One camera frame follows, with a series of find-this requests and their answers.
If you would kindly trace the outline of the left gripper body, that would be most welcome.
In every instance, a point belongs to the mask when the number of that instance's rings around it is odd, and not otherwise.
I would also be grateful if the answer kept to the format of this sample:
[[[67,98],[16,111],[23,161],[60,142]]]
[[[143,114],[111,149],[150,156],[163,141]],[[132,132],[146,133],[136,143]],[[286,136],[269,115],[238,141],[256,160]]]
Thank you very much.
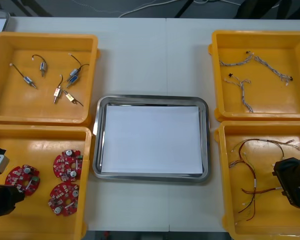
[[[16,208],[16,204],[24,199],[25,193],[15,186],[0,185],[0,217],[10,214]]]

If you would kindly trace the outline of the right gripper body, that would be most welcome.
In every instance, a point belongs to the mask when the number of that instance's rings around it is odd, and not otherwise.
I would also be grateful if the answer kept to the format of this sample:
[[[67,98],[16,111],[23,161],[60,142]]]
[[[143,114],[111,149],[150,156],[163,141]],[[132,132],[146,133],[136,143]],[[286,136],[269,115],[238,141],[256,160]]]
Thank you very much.
[[[276,176],[289,203],[300,209],[300,159],[290,157],[278,161],[273,167],[273,176]]]

